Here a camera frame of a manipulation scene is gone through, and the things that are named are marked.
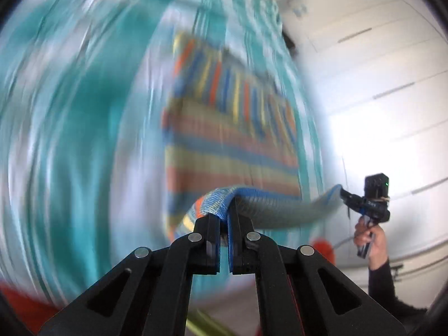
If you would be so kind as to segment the black sleeved right forearm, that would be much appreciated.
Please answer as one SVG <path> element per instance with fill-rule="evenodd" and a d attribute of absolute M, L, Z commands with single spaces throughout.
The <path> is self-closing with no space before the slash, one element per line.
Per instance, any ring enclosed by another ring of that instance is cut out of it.
<path fill-rule="evenodd" d="M 410 306 L 397 297 L 389 260 L 380 268 L 369 271 L 368 294 L 405 328 L 414 328 L 428 312 L 427 308 Z"/>

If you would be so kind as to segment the person's right hand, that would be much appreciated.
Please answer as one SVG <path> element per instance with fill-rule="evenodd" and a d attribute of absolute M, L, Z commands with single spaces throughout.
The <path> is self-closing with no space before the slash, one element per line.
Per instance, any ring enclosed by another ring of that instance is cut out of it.
<path fill-rule="evenodd" d="M 359 218 L 354 227 L 353 242 L 356 246 L 370 246 L 368 266 L 371 271 L 378 270 L 388 261 L 386 234 L 381 226 L 368 225 L 363 218 Z"/>

